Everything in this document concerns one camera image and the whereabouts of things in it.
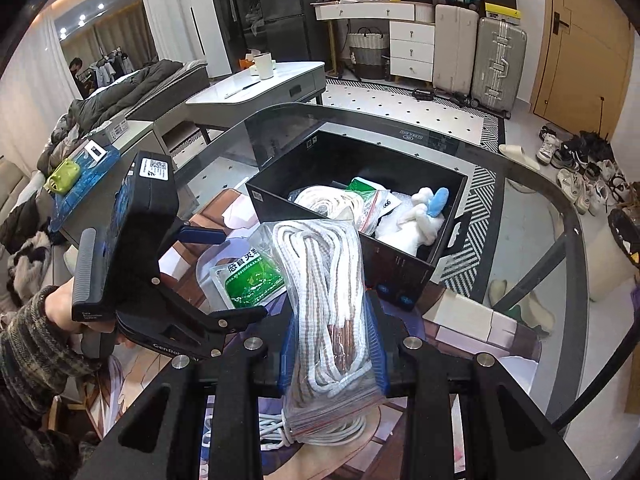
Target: black box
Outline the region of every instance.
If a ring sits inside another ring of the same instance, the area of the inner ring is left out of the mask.
[[[462,250],[471,214],[454,218],[467,177],[432,162],[349,137],[316,132],[264,168],[246,183],[260,222],[323,218],[289,202],[289,193],[308,186],[346,186],[360,176],[391,191],[412,195],[421,187],[449,189],[443,210],[446,220],[431,247],[421,246],[417,257],[403,253],[375,238],[360,234],[367,286],[380,296],[411,309],[420,297],[442,256]],[[453,228],[460,230],[447,248]]]

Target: curtain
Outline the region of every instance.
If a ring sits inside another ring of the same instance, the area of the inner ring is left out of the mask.
[[[160,59],[188,63],[196,58],[180,0],[142,0]]]
[[[0,79],[0,154],[29,174],[60,116],[80,98],[47,7]]]
[[[82,59],[83,71],[102,57],[95,29],[93,27],[85,27],[85,29],[76,30],[66,40],[60,42],[67,65],[71,63],[73,58],[79,57]]]
[[[121,47],[131,59],[134,69],[139,69],[157,55],[141,0],[104,17],[94,24],[94,29],[102,51],[108,54]]]

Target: person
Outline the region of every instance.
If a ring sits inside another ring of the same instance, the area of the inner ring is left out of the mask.
[[[84,328],[71,319],[72,293],[73,279],[59,288],[46,286],[0,332],[0,408],[20,426],[26,447],[47,479],[71,478],[98,444],[95,433],[78,446],[66,434],[40,430],[42,417],[67,379],[101,366],[101,361],[87,359],[69,345],[70,336]],[[89,326],[100,332],[114,329],[113,322]],[[133,346],[122,336],[118,342]]]
[[[78,79],[78,73],[80,72],[81,68],[82,68],[82,59],[80,59],[79,57],[73,58],[71,60],[71,63],[69,63],[69,71],[71,72],[71,75],[74,78],[74,82],[78,87],[78,91],[80,92],[82,99],[87,99],[89,97],[89,91],[87,90],[87,88],[84,87],[84,85]]]

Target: hand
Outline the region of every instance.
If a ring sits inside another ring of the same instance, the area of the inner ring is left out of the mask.
[[[44,301],[44,313],[47,319],[69,334],[78,334],[87,326],[94,332],[111,333],[115,329],[115,321],[80,323],[71,319],[71,304],[74,291],[74,279],[71,278],[56,291],[47,296]],[[128,348],[132,348],[134,343],[126,339],[122,334],[118,334],[116,342],[124,343]]]

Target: silver suitcase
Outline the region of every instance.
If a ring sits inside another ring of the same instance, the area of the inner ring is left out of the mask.
[[[469,95],[474,74],[478,13],[461,7],[436,6],[433,85]]]
[[[510,117],[526,49],[527,33],[520,27],[481,18],[471,97],[490,110],[507,112]]]

